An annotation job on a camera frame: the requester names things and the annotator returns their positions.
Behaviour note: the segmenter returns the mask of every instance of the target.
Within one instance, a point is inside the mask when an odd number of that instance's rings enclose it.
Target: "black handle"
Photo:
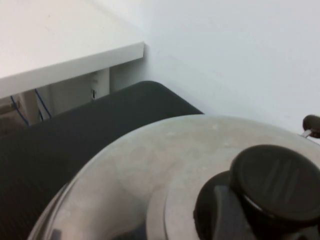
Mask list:
[[[320,117],[316,115],[308,115],[303,119],[303,129],[310,130],[310,137],[320,139]]]

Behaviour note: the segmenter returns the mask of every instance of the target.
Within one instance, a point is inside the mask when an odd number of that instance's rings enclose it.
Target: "wire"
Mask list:
[[[39,100],[40,100],[40,102],[41,102],[42,106],[44,107],[44,110],[45,110],[45,111],[46,111],[46,113],[48,114],[49,118],[52,118],[52,116],[51,116],[51,114],[50,114],[50,112],[49,112],[48,108],[46,107],[46,105],[45,105],[44,101],[42,100],[42,98],[41,98],[41,96],[40,96],[40,94],[39,94],[38,90],[37,90],[37,89],[35,89],[34,91],[35,91],[35,94],[38,96],[38,98],[39,98]]]
[[[20,117],[22,118],[22,120],[25,122],[25,124],[26,124],[27,126],[29,126],[28,120],[25,119],[25,117],[24,117],[24,116],[22,115],[22,113],[20,112],[20,110],[19,110],[19,108],[18,108],[18,106],[17,106],[17,104],[16,104],[13,96],[10,96],[10,98],[11,98],[11,101],[12,101],[12,103],[13,103],[13,106],[15,107],[16,111],[18,112],[18,114],[20,115]]]
[[[41,122],[43,122],[44,121],[44,117],[42,116],[42,113],[41,113],[40,109],[39,109],[39,115],[40,115],[40,118],[41,118]]]

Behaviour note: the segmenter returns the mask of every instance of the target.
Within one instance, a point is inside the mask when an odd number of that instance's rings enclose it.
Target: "black knob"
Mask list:
[[[254,228],[296,231],[320,219],[320,170],[285,147],[257,145],[242,151],[230,168],[237,193]]]
[[[320,139],[320,117],[308,115],[303,119],[302,126],[305,131],[311,131],[310,137]]]

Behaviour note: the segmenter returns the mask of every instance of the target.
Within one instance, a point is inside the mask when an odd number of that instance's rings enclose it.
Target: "pressure cooker lid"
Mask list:
[[[294,151],[293,155],[282,153],[280,147],[277,151],[281,154],[302,161],[292,158],[290,163],[277,162],[271,153],[270,158],[256,157],[254,148],[249,153],[243,152],[256,145],[281,146]],[[275,201],[288,200],[289,204],[281,205],[280,219],[314,221],[319,211],[315,188],[300,190],[299,194],[291,193],[290,189],[302,175],[308,176],[307,181],[319,181],[312,170],[314,165],[320,166],[317,144],[250,120],[194,115],[150,124],[103,149],[47,208],[29,239],[115,240],[130,236],[140,240],[146,238],[143,234],[146,232],[148,240],[154,240],[155,233],[162,232],[169,240],[198,240],[194,220],[198,196],[213,176],[229,171],[237,156],[240,160],[231,168],[237,183],[235,194],[240,193],[236,189],[241,190],[266,209],[273,209]],[[261,164],[250,159],[259,159]],[[275,165],[284,170],[273,173]],[[252,166],[261,173],[255,176],[257,182],[246,178]],[[265,183],[262,176],[272,180]],[[258,183],[262,183],[261,188],[257,187]],[[163,189],[160,197],[152,197],[158,189]],[[226,193],[222,188],[218,192],[221,196]],[[300,193],[313,198],[306,199],[311,206],[307,209],[309,213],[288,214],[299,202]],[[155,213],[160,214],[147,218],[156,208]]]

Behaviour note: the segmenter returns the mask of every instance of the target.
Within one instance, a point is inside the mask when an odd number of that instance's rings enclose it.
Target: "white table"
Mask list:
[[[0,98],[143,57],[144,41],[89,0],[0,0]]]

